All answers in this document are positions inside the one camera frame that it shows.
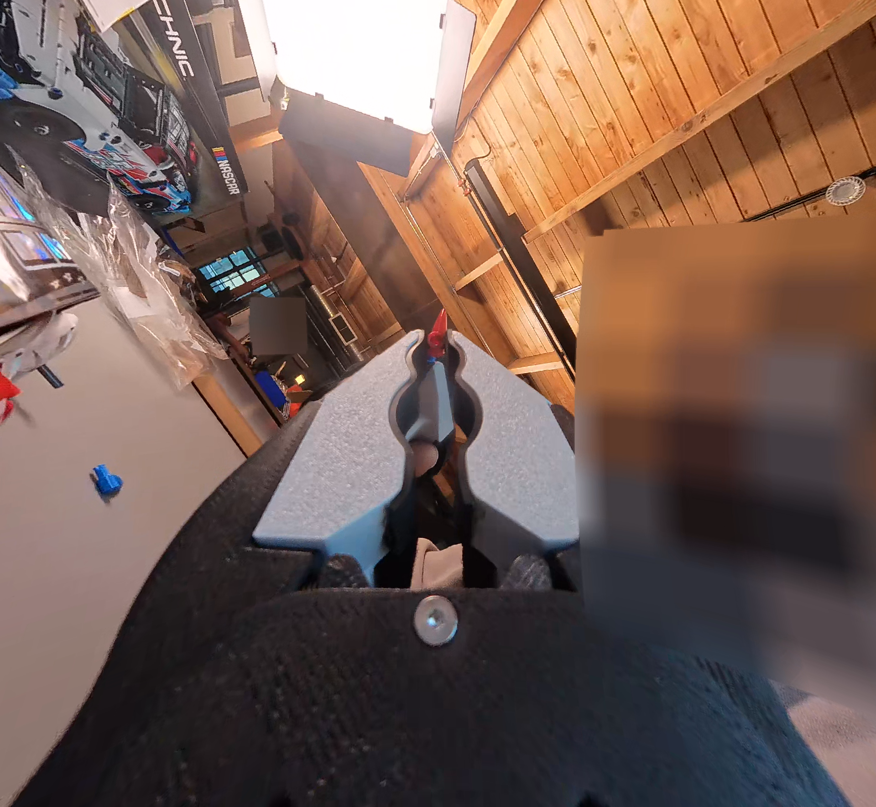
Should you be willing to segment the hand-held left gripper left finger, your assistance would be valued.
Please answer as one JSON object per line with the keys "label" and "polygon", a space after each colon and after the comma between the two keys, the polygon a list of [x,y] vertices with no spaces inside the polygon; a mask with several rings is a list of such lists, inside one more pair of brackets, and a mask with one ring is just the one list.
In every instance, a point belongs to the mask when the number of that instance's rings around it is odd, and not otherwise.
{"label": "hand-held left gripper left finger", "polygon": [[321,397],[250,534],[257,546],[346,554],[374,581],[389,553],[389,506],[413,481],[396,412],[416,377],[418,346],[419,331],[406,332]]}

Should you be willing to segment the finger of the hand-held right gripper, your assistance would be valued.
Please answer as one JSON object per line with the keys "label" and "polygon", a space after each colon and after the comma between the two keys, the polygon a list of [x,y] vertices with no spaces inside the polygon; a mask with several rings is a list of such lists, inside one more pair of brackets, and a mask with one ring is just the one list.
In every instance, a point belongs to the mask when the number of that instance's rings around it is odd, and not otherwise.
{"label": "finger of the hand-held right gripper", "polygon": [[443,361],[431,361],[404,399],[404,439],[444,444],[454,431],[451,389]]}

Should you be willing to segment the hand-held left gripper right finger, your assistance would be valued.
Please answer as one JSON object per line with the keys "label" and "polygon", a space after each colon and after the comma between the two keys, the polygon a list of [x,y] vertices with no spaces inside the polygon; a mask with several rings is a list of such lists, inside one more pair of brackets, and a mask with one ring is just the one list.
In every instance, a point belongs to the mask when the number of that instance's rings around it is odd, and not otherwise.
{"label": "hand-held left gripper right finger", "polygon": [[456,504],[464,581],[500,581],[521,554],[578,548],[575,453],[546,397],[448,332],[454,419],[464,434]]}

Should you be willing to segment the lego race car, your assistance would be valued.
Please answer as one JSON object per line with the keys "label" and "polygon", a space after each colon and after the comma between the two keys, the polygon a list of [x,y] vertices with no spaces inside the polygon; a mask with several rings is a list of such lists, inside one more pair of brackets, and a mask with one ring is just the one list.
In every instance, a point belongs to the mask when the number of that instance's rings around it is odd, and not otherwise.
{"label": "lego race car", "polygon": [[78,326],[72,309],[95,297],[98,291],[50,232],[48,214],[1,170],[1,422],[15,411],[25,374],[62,386],[48,364],[72,344]]}

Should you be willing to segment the lego set box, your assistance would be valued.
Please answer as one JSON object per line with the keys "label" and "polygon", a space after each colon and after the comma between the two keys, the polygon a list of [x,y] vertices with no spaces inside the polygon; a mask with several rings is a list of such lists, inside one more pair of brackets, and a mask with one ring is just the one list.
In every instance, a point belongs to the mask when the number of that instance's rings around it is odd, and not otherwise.
{"label": "lego set box", "polygon": [[150,217],[242,199],[212,35],[235,0],[149,0],[98,32],[80,0],[1,0],[1,143],[70,209],[113,184]]}

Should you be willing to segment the small blue bin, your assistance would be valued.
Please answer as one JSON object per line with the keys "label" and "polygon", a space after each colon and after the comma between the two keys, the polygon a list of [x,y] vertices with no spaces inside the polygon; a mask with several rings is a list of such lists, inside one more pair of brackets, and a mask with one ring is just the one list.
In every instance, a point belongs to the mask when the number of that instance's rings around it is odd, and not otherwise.
{"label": "small blue bin", "polygon": [[259,371],[256,372],[256,382],[259,389],[266,394],[269,402],[279,412],[282,412],[284,417],[287,417],[289,401],[286,397],[286,389],[279,384],[279,381],[267,371]]}

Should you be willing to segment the black light stand pole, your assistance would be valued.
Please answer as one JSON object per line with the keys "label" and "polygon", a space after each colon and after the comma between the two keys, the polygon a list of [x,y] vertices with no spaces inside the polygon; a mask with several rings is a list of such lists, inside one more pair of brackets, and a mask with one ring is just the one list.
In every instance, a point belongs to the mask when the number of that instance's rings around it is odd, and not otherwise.
{"label": "black light stand pole", "polygon": [[561,369],[575,381],[576,337],[571,324],[523,240],[523,224],[515,214],[505,210],[478,159],[463,167],[463,192],[498,250],[500,262],[508,269],[511,280],[538,319]]}

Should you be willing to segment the paned window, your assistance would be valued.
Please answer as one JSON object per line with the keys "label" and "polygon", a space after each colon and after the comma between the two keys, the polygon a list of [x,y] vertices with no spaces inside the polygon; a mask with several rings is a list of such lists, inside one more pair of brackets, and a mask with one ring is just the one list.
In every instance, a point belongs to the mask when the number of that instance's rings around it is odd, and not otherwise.
{"label": "paned window", "polygon": [[262,279],[267,269],[254,249],[242,247],[197,265],[195,272],[202,277],[207,292],[222,294]]}

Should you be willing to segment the crumpled clear plastic bags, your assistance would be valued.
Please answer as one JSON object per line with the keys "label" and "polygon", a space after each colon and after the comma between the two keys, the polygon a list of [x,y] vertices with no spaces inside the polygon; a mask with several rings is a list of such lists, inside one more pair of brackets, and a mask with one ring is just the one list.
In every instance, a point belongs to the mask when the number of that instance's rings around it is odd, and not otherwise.
{"label": "crumpled clear plastic bags", "polygon": [[227,361],[222,344],[180,292],[182,265],[159,257],[157,232],[115,185],[108,187],[102,215],[72,217],[25,162],[16,170],[26,197],[45,214],[53,244],[83,270],[177,389]]}

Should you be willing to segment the studio light panel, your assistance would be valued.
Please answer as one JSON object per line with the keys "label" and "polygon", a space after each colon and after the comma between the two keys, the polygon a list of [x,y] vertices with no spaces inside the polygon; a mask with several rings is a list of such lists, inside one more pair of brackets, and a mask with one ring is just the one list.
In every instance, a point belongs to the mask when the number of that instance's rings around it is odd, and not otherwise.
{"label": "studio light panel", "polygon": [[257,83],[287,142],[409,174],[414,140],[449,152],[476,15],[456,0],[237,0]]}

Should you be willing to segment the silver air duct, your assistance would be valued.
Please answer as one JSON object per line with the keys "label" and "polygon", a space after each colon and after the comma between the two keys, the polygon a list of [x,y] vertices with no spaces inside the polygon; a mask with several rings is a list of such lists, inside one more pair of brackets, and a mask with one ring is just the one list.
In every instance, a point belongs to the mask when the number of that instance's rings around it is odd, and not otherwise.
{"label": "silver air duct", "polygon": [[342,367],[359,364],[364,357],[351,322],[316,285],[304,282],[301,291],[307,301],[307,317],[312,321],[317,339],[329,349],[334,362]]}

